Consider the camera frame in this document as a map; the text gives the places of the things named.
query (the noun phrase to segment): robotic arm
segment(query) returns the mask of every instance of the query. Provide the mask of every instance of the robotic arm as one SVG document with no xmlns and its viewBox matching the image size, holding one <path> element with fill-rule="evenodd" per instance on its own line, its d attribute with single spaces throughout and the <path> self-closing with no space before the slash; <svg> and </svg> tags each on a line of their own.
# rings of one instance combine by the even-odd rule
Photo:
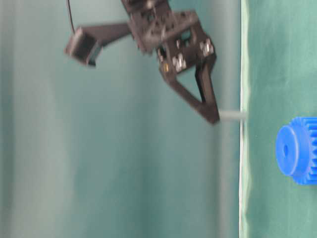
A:
<svg viewBox="0 0 317 238">
<path fill-rule="evenodd" d="M 143 54 L 151 55 L 156 51 L 165 82 L 208 122 L 218 122 L 219 112 L 211 82 L 216 54 L 197 14 L 194 11 L 174 12 L 168 0 L 121 1 L 130 17 L 128 22 L 79 27 L 70 38 L 65 53 L 85 65 L 95 66 L 103 47 L 131 34 Z M 200 100 L 177 80 L 179 74 L 194 66 Z"/>
</svg>

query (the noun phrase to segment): blue gear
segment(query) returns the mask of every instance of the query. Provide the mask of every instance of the blue gear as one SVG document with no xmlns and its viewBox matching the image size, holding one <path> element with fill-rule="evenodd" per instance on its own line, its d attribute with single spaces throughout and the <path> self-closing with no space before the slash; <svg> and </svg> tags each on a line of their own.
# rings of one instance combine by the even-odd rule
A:
<svg viewBox="0 0 317 238">
<path fill-rule="evenodd" d="M 300 185 L 317 184 L 317 118 L 294 118 L 276 138 L 280 170 Z"/>
</svg>

